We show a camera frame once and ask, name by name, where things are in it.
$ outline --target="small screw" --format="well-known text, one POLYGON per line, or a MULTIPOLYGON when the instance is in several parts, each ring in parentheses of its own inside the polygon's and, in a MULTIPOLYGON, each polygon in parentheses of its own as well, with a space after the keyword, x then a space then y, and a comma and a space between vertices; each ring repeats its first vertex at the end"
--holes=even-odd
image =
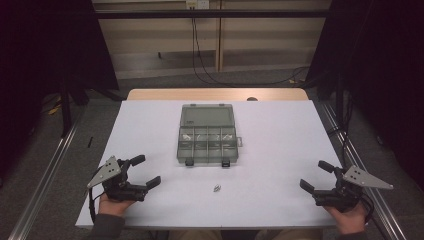
POLYGON ((214 191, 214 192, 218 192, 219 190, 221 190, 221 185, 217 184, 217 185, 214 187, 213 191, 214 191))

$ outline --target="table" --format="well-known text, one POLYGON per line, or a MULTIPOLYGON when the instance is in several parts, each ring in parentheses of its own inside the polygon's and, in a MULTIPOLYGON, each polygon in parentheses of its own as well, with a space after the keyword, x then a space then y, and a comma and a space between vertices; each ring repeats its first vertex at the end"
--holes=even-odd
MULTIPOLYGON (((129 159, 145 154, 146 162, 130 168, 129 181, 142 185, 160 175, 162 183, 143 203, 130 207, 126 225, 147 229, 334 225, 299 187, 301 178, 317 189, 334 187, 334 176, 317 164, 319 160, 339 164, 315 107, 305 96, 300 89, 133 90, 129 94, 133 100, 122 103, 100 164, 111 155, 129 159), (244 101, 248 97, 260 101, 244 101), (276 101, 279 97, 294 101, 276 101), (237 164, 229 169, 178 164, 181 106, 223 101, 233 105, 237 134, 243 138, 237 164), (221 190, 214 192, 217 184, 221 190)), ((101 187, 94 188, 94 196, 101 191, 101 187)), ((92 226, 87 201, 76 225, 92 226)))

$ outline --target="metal frame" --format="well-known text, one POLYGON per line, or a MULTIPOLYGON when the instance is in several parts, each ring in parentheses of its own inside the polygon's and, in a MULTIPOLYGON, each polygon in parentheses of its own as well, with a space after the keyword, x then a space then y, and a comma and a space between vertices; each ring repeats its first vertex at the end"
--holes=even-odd
POLYGON ((85 106, 81 107, 79 114, 76 117, 75 123, 72 125, 66 136, 60 140, 59 145, 57 146, 56 151, 53 154, 53 157, 51 158, 43 177, 35 189, 35 192, 31 196, 29 203, 25 207, 25 210, 22 212, 18 222, 13 228, 12 233, 9 236, 9 240, 24 240, 27 238, 29 231, 31 230, 31 227, 37 217, 37 214, 40 211, 44 200, 46 199, 47 193, 53 182, 56 172, 59 169, 60 164, 66 155, 66 152, 68 151, 84 112, 85 106))
POLYGON ((327 18, 346 17, 352 11, 330 10, 96 10, 94 12, 49 12, 50 16, 82 17, 97 19, 155 19, 155 18, 327 18))

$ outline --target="cable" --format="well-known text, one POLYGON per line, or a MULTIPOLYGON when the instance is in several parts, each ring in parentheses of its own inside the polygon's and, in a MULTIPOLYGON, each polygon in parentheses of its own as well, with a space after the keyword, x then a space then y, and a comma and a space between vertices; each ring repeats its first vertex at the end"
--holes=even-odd
POLYGON ((197 75, 197 72, 196 72, 196 68, 195 68, 195 65, 194 65, 194 39, 196 40, 196 45, 197 45, 197 55, 199 56, 199 59, 200 59, 200 63, 201 63, 201 65, 202 65, 202 68, 203 68, 203 71, 206 73, 206 75, 212 80, 212 81, 214 81, 215 83, 217 83, 217 84, 222 84, 222 85, 225 85, 225 86, 227 86, 227 87, 234 87, 233 85, 231 85, 231 84, 229 84, 229 83, 223 83, 223 82, 219 82, 219 81, 217 81, 217 80, 215 80, 207 71, 206 71, 206 68, 205 68, 205 65, 203 64, 203 59, 202 59, 202 55, 200 54, 200 46, 199 46, 199 39, 198 39, 198 37, 197 37, 197 24, 196 24, 196 19, 195 18, 192 18, 192 25, 193 25, 193 68, 194 68, 194 72, 196 73, 196 76, 200 79, 200 77, 199 77, 199 75, 197 75))
POLYGON ((197 76, 197 78, 200 80, 200 81, 202 81, 202 82, 204 82, 204 83, 206 83, 206 84, 221 84, 221 85, 224 85, 224 86, 227 86, 227 87, 232 87, 232 88, 234 88, 234 87, 237 87, 237 86, 261 86, 261 85, 274 85, 274 84, 279 84, 279 83, 284 83, 284 82, 287 82, 287 81, 289 81, 289 80, 291 80, 291 79, 293 79, 293 78, 295 78, 297 75, 299 75, 300 73, 302 73, 305 69, 308 69, 309 68, 309 66, 302 66, 302 67, 298 67, 298 68, 295 68, 295 69, 293 69, 293 71, 292 71, 292 75, 290 76, 290 77, 288 77, 288 78, 285 78, 285 79, 283 79, 283 80, 280 80, 280 81, 276 81, 276 82, 268 82, 268 83, 226 83, 226 82, 220 82, 220 81, 218 81, 218 80, 216 80, 215 78, 213 78, 207 71, 206 71, 206 68, 205 68, 205 65, 204 65, 204 63, 203 63, 203 58, 202 58, 202 55, 200 54, 200 46, 199 46, 199 40, 198 40, 198 36, 197 36, 197 24, 196 24, 196 19, 195 18, 192 18, 192 26, 193 26, 193 51, 192 51, 192 58, 193 58, 193 69, 194 69, 194 73, 195 73, 195 75, 197 76), (205 74, 213 81, 213 83, 211 83, 211 82, 208 82, 208 81, 206 81, 206 80, 204 80, 204 79, 202 79, 200 76, 199 76, 199 74, 197 73, 197 71, 196 71, 196 66, 195 66, 195 61, 194 61, 194 58, 195 58, 195 46, 194 46, 194 41, 196 41, 196 45, 197 45, 197 53, 198 53, 198 56, 199 56, 199 59, 200 59, 200 63, 201 63, 201 65, 202 65, 202 68, 203 68, 203 71, 205 72, 205 74))
POLYGON ((195 34, 195 21, 194 21, 194 18, 192 18, 191 19, 191 24, 192 24, 192 34, 193 34, 193 37, 192 37, 192 41, 193 41, 193 44, 192 44, 192 46, 193 46, 193 50, 192 50, 192 61, 193 61, 193 70, 194 70, 194 74, 197 76, 197 78, 200 80, 200 81, 202 81, 203 83, 206 83, 206 84, 214 84, 214 83, 210 83, 210 82, 208 82, 208 81, 206 81, 206 80, 204 80, 204 79, 202 79, 200 76, 199 76, 199 74, 197 74, 197 71, 196 71, 196 65, 195 65, 195 57, 194 57, 194 41, 195 41, 195 36, 197 36, 197 34, 195 34))
POLYGON ((368 213, 367 213, 367 216, 365 216, 365 223, 367 223, 367 222, 369 222, 372 214, 374 213, 374 202, 365 193, 363 194, 363 196, 366 196, 369 199, 369 200, 367 200, 364 197, 360 198, 361 202, 364 203, 366 205, 366 207, 368 207, 368 209, 367 209, 368 213))
MULTIPOLYGON (((94 176, 96 176, 96 174, 100 171, 100 167, 96 169, 96 171, 93 173, 93 176, 91 177, 91 179, 93 179, 94 176)), ((91 220, 96 221, 96 206, 94 206, 94 201, 99 197, 97 196, 95 199, 93 199, 93 188, 88 189, 88 208, 90 209, 90 216, 91 216, 91 220)))
POLYGON ((94 201, 96 201, 96 200, 97 200, 97 198, 99 198, 101 195, 103 195, 103 193, 105 193, 105 192, 102 192, 102 193, 100 193, 99 195, 97 195, 97 197, 95 197, 95 198, 94 198, 94 201))

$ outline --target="gray carpet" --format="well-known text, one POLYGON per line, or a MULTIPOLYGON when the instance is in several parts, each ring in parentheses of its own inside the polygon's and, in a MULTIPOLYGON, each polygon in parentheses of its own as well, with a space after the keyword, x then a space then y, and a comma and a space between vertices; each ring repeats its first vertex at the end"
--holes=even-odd
MULTIPOLYGON (((295 85, 288 82, 242 85, 277 82, 288 78, 292 73, 292 70, 269 70, 215 73, 212 76, 217 81, 237 87, 293 87, 295 85)), ((303 72, 297 79, 304 78, 305 74, 306 72, 303 72)), ((207 76, 201 76, 204 80, 207 79, 207 76)), ((121 90, 115 93, 121 96, 126 96, 133 88, 227 87, 222 84, 203 83, 195 75, 120 80, 119 84, 121 90)), ((311 99, 316 100, 315 89, 310 89, 307 93, 311 99)), ((27 239, 81 239, 88 234, 87 230, 74 225, 85 199, 86 184, 98 166, 120 106, 120 103, 113 102, 96 92, 89 91, 88 94, 91 100, 85 109, 72 107, 73 115, 84 111, 81 123, 27 239)), ((329 129, 320 103, 318 101, 315 103, 324 126, 329 129)), ((0 189, 0 239, 9 237, 42 178, 60 141, 61 121, 60 112, 53 116, 47 114, 41 116, 17 166, 6 179, 4 187, 0 189)), ((421 239, 424 232, 421 228, 424 225, 424 194, 399 167, 390 149, 377 142, 376 136, 360 111, 354 109, 350 122, 350 138, 353 144, 368 171, 395 186, 393 191, 382 191, 382 194, 407 238, 421 239)), ((331 140, 336 152, 340 153, 340 143, 335 137, 331 137, 331 140)), ((333 239, 335 234, 334 229, 327 229, 325 239, 333 239)), ((368 227, 368 235, 370 239, 382 239, 373 224, 368 227)), ((125 230, 121 239, 149 239, 149 235, 145 231, 125 230)))

